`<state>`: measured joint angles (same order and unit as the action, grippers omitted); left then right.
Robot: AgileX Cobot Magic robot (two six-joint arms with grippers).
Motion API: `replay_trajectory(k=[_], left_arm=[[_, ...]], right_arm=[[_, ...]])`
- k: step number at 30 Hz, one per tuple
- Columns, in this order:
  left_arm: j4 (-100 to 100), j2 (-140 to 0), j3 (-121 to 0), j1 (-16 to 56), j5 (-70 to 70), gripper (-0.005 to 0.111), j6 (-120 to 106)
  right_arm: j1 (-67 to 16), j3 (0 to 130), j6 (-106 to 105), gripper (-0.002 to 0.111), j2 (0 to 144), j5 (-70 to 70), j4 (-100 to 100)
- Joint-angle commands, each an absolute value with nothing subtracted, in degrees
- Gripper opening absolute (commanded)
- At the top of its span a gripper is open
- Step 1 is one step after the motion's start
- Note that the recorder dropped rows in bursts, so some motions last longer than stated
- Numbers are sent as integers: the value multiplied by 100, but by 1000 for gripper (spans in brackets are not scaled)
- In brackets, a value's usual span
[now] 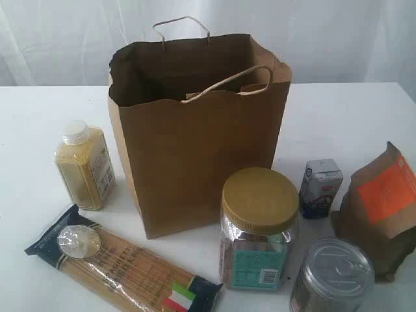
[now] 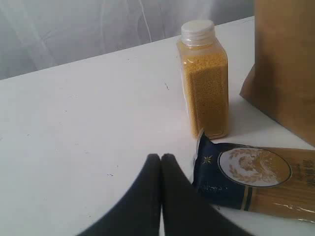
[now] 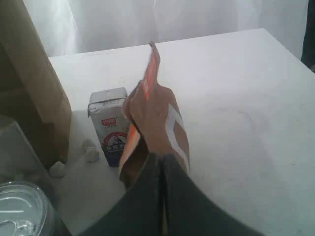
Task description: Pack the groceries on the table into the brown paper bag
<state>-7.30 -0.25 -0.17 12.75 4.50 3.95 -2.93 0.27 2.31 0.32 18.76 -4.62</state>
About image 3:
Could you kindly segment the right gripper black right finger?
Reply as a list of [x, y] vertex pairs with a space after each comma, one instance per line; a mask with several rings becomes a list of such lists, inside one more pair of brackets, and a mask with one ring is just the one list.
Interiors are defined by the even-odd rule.
[[238, 221], [194, 184], [174, 155], [162, 158], [166, 216], [170, 236], [260, 236]]

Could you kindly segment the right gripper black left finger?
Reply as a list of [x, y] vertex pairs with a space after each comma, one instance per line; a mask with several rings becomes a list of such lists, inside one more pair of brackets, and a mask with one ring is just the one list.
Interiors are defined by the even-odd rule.
[[162, 197], [160, 160], [150, 153], [140, 175], [117, 204], [82, 236], [160, 236]]

